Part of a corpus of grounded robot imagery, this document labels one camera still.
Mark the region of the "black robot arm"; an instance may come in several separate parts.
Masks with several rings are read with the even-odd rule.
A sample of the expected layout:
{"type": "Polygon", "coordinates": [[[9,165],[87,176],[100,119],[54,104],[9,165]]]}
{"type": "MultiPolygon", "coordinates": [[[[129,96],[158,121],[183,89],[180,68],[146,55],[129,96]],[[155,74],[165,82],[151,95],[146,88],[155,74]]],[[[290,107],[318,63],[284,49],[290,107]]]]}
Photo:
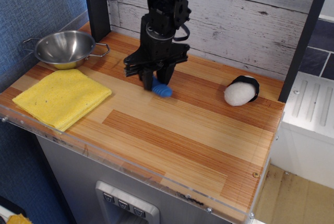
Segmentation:
{"type": "Polygon", "coordinates": [[[190,49],[184,41],[190,35],[185,23],[191,10],[188,0],[147,0],[142,16],[140,46],[124,59],[125,75],[138,75],[145,90],[168,85],[176,64],[186,62],[190,49]]]}

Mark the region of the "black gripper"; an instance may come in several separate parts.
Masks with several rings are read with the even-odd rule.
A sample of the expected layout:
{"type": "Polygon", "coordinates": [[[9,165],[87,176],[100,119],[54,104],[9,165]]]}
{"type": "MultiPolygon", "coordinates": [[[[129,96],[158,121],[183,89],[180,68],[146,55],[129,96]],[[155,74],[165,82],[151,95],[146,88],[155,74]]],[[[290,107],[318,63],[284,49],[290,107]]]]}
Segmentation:
{"type": "Polygon", "coordinates": [[[176,64],[187,61],[187,52],[190,49],[188,44],[174,43],[174,36],[175,30],[162,35],[152,28],[142,28],[139,48],[124,59],[125,76],[139,74],[144,89],[151,91],[153,70],[158,70],[158,81],[169,84],[176,64]]]}

